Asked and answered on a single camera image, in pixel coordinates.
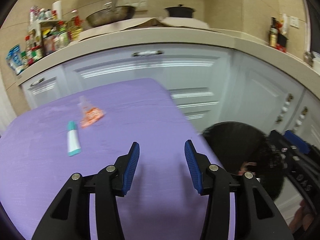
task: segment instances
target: purple table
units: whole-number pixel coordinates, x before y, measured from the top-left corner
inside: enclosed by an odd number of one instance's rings
[[[84,95],[106,115],[79,129],[82,152],[67,154],[67,124],[81,120]],[[193,188],[184,156],[192,139],[198,152],[220,164],[201,136],[152,79],[119,82],[76,93],[17,117],[0,139],[0,201],[27,239],[71,174],[95,174],[140,144],[131,190],[117,198],[126,240],[198,240],[207,196]],[[97,239],[94,195],[90,202],[92,239]],[[231,203],[229,239],[234,234]]]

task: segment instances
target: white paper towel roll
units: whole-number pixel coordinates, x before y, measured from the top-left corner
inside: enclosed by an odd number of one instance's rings
[[[52,4],[52,11],[57,12],[57,18],[59,20],[62,19],[62,8],[61,8],[61,1],[56,1]]]

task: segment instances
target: countertop edge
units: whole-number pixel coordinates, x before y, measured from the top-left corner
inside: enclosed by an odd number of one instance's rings
[[[61,49],[34,63],[19,75],[21,85],[39,73],[74,58],[107,49],[148,43],[194,43],[236,49],[287,73],[320,99],[320,75],[302,60],[263,44],[210,30],[153,27],[124,30],[92,37]]]

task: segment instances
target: white cabinet door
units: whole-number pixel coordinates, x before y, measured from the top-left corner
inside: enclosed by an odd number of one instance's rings
[[[267,134],[273,129],[284,131],[302,96],[303,86],[277,68],[242,52],[237,52],[234,62],[239,72],[220,120],[247,123]],[[283,120],[276,123],[289,94],[293,100]]]
[[[133,53],[162,51],[133,57]],[[168,89],[178,108],[201,131],[218,122],[229,84],[230,50],[193,44],[149,44],[113,49],[66,63],[73,92],[138,78]]]
[[[308,111],[303,118],[303,116],[300,115],[305,108],[307,108]],[[295,127],[297,129],[295,131],[296,135],[300,136],[304,141],[320,148],[320,100],[309,90],[306,90],[287,130],[292,130]]]
[[[22,84],[31,109],[70,95],[62,66],[47,70]]]

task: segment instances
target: person's hand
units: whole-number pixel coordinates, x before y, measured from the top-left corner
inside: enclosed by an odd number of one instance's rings
[[[313,222],[313,215],[312,214],[303,214],[303,210],[306,206],[306,202],[304,200],[302,200],[300,202],[300,207],[299,209],[296,211],[296,213],[294,214],[294,218],[291,221],[291,223],[289,224],[289,229],[291,230],[292,233],[294,233],[297,229],[297,227],[302,224],[303,226],[303,230],[307,230],[308,227],[311,225],[311,223]]]

